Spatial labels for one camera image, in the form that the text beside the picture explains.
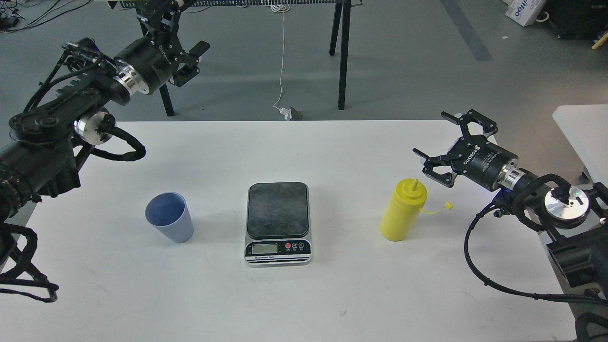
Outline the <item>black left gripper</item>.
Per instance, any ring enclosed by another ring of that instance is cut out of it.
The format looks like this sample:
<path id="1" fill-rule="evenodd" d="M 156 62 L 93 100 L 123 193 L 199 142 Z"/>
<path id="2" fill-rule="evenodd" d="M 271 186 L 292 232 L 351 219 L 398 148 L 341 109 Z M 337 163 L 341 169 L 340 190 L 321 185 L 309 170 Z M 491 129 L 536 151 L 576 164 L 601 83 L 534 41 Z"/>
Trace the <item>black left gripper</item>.
<path id="1" fill-rule="evenodd" d="M 120 69 L 135 73 L 138 91 L 152 95 L 162 85 L 181 87 L 200 73 L 197 67 L 200 57 L 210 48 L 206 41 L 199 41 L 185 51 L 177 37 L 143 37 L 133 41 L 114 58 Z"/>

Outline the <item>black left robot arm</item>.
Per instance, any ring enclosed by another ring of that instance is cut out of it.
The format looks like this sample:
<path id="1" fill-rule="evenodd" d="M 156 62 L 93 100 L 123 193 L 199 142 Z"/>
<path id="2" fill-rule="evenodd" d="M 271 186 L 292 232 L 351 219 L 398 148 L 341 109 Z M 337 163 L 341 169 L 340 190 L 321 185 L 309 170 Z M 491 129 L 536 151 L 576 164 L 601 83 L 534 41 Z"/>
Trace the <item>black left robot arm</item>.
<path id="1" fill-rule="evenodd" d="M 144 145 L 116 126 L 105 104 L 126 105 L 135 93 L 151 95 L 165 84 L 186 84 L 199 74 L 200 57 L 209 47 L 200 41 L 185 52 L 176 37 L 164 42 L 143 37 L 111 58 L 90 38 L 63 45 L 47 79 L 22 113 L 9 120 L 12 143 L 1 149 L 1 262 L 14 262 L 1 273 L 1 284 L 7 285 L 3 294 L 32 286 L 46 289 L 48 296 L 24 296 L 57 300 L 58 285 L 32 264 L 36 233 L 7 219 L 27 203 L 78 188 L 78 173 L 92 154 L 115 162 L 143 158 Z"/>

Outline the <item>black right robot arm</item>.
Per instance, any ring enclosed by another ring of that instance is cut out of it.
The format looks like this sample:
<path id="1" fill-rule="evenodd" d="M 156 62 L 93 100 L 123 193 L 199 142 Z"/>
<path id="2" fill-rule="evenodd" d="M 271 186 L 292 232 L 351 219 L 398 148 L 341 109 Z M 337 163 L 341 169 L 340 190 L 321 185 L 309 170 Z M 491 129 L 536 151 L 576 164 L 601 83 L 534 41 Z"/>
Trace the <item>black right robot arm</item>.
<path id="1" fill-rule="evenodd" d="M 493 201 L 476 214 L 465 233 L 465 261 L 474 275 L 485 286 L 506 294 L 606 306 L 606 299 L 598 295 L 530 294 L 500 285 L 474 265 L 469 239 L 479 220 L 489 212 L 495 217 L 515 216 L 533 231 L 547 233 L 549 256 L 569 286 L 596 284 L 606 293 L 607 187 L 597 182 L 591 189 L 580 189 L 559 175 L 550 173 L 539 177 L 519 168 L 517 154 L 489 140 L 498 130 L 495 121 L 476 110 L 459 115 L 444 111 L 441 115 L 457 125 L 462 136 L 446 154 L 439 156 L 428 156 L 413 149 L 422 159 L 423 173 L 448 188 L 462 175 L 489 192 L 496 192 Z"/>

